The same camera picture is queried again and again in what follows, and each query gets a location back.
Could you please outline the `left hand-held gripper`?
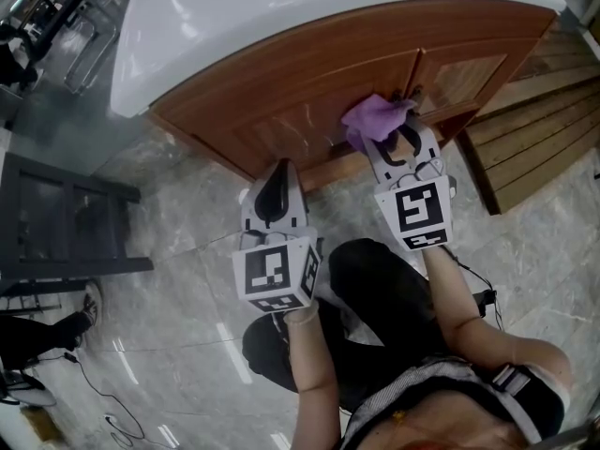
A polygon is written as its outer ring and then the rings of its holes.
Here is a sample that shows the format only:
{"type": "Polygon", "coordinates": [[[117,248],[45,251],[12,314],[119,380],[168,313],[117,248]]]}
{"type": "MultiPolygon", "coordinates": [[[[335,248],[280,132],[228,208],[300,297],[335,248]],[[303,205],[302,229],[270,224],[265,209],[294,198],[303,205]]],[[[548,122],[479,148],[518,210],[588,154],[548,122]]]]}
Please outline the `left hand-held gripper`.
{"type": "Polygon", "coordinates": [[[241,203],[240,248],[232,254],[240,300],[262,313],[308,308],[322,259],[318,233],[308,224],[304,190],[284,158],[250,186],[241,203]],[[261,232],[259,229],[291,227],[261,232]]]}

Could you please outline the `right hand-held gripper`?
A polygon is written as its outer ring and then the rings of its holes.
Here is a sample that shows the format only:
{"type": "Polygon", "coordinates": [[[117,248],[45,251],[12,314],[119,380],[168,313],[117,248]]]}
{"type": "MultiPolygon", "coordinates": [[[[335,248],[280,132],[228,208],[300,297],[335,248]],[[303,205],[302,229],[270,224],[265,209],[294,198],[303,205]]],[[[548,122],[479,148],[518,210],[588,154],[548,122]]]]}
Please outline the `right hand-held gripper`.
{"type": "Polygon", "coordinates": [[[363,143],[378,186],[374,198],[391,234],[407,251],[443,246],[453,240],[451,200],[456,180],[446,173],[433,129],[416,116],[405,122],[409,155],[390,154],[382,142],[363,143]]]}

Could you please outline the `purple grey cloth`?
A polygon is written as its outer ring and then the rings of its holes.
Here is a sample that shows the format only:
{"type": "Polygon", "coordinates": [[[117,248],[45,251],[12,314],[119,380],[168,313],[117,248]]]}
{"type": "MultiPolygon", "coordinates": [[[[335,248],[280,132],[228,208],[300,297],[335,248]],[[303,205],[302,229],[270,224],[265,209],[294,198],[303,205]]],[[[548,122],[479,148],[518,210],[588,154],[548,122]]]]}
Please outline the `purple grey cloth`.
{"type": "Polygon", "coordinates": [[[409,111],[416,105],[411,99],[392,102],[373,94],[341,117],[341,123],[346,127],[346,140],[355,151],[366,156],[368,152],[363,139],[383,142],[393,130],[405,123],[409,111]]]}

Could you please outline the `wooden cabinet door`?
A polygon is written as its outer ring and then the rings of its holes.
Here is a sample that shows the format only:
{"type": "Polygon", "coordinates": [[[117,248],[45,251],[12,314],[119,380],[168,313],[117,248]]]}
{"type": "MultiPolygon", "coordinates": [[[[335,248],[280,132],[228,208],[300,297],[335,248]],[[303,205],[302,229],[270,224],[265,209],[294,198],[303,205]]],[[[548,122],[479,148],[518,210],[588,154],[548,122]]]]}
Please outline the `wooden cabinet door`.
{"type": "Polygon", "coordinates": [[[429,123],[481,109],[510,78],[519,63],[510,43],[469,43],[424,49],[405,97],[422,85],[425,98],[417,113],[429,123]]]}
{"type": "Polygon", "coordinates": [[[264,98],[243,111],[246,121],[224,140],[228,159],[251,177],[280,158],[302,170],[326,161],[346,142],[341,117],[373,94],[386,100],[396,89],[404,94],[419,53],[413,49],[354,63],[264,98]]]}

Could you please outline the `person's right forearm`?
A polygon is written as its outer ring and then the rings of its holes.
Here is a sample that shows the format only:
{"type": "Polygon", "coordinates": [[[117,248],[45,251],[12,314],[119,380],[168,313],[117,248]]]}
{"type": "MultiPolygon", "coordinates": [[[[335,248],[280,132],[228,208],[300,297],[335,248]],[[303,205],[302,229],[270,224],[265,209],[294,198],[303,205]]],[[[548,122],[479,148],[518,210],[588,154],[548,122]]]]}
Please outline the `person's right forearm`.
{"type": "Polygon", "coordinates": [[[423,250],[432,302],[445,343],[458,352],[461,333],[478,322],[479,308],[455,260],[442,247],[423,250]]]}

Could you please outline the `person's left forearm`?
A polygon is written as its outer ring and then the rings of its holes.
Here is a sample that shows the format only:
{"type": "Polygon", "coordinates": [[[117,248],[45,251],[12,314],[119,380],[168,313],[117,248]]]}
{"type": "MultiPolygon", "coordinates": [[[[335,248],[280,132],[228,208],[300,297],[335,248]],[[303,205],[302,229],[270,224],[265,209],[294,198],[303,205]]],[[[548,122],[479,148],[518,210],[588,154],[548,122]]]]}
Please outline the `person's left forearm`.
{"type": "Polygon", "coordinates": [[[292,376],[298,413],[291,450],[332,450],[340,439],[338,380],[319,318],[319,305],[289,312],[292,376]]]}

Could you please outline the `wooden vanity cabinet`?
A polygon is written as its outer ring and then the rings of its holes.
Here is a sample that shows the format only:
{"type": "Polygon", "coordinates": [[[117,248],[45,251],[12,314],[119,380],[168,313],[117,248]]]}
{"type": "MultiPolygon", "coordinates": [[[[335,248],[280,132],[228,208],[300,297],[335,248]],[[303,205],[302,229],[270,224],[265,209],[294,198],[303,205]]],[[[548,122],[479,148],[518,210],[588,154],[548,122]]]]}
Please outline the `wooden vanity cabinet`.
{"type": "MultiPolygon", "coordinates": [[[[151,105],[149,114],[194,150],[252,180],[264,170],[251,177],[238,168],[228,159],[224,140],[246,121],[244,110],[277,91],[294,91],[327,71],[368,59],[469,43],[510,43],[519,57],[511,78],[556,19],[552,9],[502,0],[413,0],[364,7],[296,26],[236,52],[175,86],[151,105]]],[[[439,143],[447,144],[481,109],[425,122],[439,143]]],[[[346,141],[326,161],[304,170],[295,165],[305,187],[313,189],[338,180],[352,162],[346,141]]]]}

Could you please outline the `white sink countertop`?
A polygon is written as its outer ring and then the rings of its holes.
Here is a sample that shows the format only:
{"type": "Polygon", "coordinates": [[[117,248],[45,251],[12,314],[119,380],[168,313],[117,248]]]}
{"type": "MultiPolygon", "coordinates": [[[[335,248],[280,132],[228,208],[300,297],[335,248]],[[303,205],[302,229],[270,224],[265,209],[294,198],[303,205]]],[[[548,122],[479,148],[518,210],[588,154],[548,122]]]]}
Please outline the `white sink countertop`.
{"type": "MultiPolygon", "coordinates": [[[[345,11],[410,0],[129,0],[110,106],[126,118],[198,71],[277,33],[345,11]]],[[[503,0],[562,13],[565,0],[503,0]]]]}

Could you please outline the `person's black trousers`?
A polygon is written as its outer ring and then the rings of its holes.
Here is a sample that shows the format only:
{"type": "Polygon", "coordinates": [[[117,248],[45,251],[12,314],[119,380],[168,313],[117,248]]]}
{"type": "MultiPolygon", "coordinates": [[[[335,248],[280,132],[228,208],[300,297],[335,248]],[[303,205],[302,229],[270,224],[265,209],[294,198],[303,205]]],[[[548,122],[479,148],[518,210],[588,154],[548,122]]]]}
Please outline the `person's black trousers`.
{"type": "Polygon", "coordinates": [[[363,238],[334,249],[330,288],[380,345],[348,339],[340,308],[317,299],[318,321],[331,353],[340,407],[360,404],[403,371],[450,353],[436,320],[428,281],[385,244],[363,238]]]}

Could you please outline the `wooden slatted platform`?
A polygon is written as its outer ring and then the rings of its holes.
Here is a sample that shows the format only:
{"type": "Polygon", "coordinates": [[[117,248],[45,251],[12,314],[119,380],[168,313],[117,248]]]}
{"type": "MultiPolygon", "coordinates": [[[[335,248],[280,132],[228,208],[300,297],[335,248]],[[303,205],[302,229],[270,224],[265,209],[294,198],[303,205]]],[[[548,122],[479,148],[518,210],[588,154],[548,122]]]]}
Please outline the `wooden slatted platform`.
{"type": "Polygon", "coordinates": [[[457,137],[491,215],[523,203],[600,142],[600,57],[559,18],[457,137]]]}

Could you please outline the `person's grey mesh vest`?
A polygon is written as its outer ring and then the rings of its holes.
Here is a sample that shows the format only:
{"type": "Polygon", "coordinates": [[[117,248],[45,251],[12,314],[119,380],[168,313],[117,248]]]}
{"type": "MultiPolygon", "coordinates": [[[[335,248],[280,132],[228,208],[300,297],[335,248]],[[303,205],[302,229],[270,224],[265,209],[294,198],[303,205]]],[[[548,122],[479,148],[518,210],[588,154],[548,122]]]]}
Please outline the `person's grey mesh vest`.
{"type": "Polygon", "coordinates": [[[336,450],[356,450],[383,419],[441,391],[467,396],[488,413],[515,424],[532,444],[557,435],[570,406],[565,387],[537,365],[507,364],[491,371],[457,357],[431,357],[364,400],[336,450]]]}

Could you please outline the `metal tube chair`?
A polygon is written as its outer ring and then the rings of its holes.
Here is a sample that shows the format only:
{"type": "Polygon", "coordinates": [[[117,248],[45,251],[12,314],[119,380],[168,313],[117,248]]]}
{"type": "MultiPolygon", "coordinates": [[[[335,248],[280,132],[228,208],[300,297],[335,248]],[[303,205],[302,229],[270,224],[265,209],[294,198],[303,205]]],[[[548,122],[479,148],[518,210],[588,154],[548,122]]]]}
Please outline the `metal tube chair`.
{"type": "Polygon", "coordinates": [[[92,84],[95,81],[95,78],[98,75],[98,72],[100,71],[100,68],[109,56],[109,51],[112,49],[113,45],[117,42],[117,39],[119,37],[119,30],[116,24],[114,23],[114,20],[112,18],[109,18],[108,40],[106,41],[104,46],[97,53],[95,53],[95,58],[90,63],[89,68],[85,71],[84,75],[81,78],[81,81],[76,82],[75,77],[77,72],[79,71],[84,60],[93,50],[95,42],[101,36],[101,33],[98,31],[98,24],[94,18],[87,16],[82,11],[78,12],[78,16],[82,21],[82,25],[87,24],[91,27],[91,34],[82,44],[79,45],[76,51],[75,58],[68,67],[67,73],[63,80],[65,87],[73,95],[80,95],[92,86],[92,84]]]}

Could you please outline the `white oval device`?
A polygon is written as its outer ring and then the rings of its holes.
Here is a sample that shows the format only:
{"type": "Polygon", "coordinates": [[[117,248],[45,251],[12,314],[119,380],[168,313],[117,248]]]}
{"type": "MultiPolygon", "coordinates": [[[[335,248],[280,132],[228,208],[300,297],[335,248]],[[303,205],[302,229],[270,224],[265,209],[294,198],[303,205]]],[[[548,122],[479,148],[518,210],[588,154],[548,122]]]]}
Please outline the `white oval device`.
{"type": "Polygon", "coordinates": [[[11,406],[51,407],[57,401],[40,381],[21,371],[0,371],[0,403],[11,406]]]}

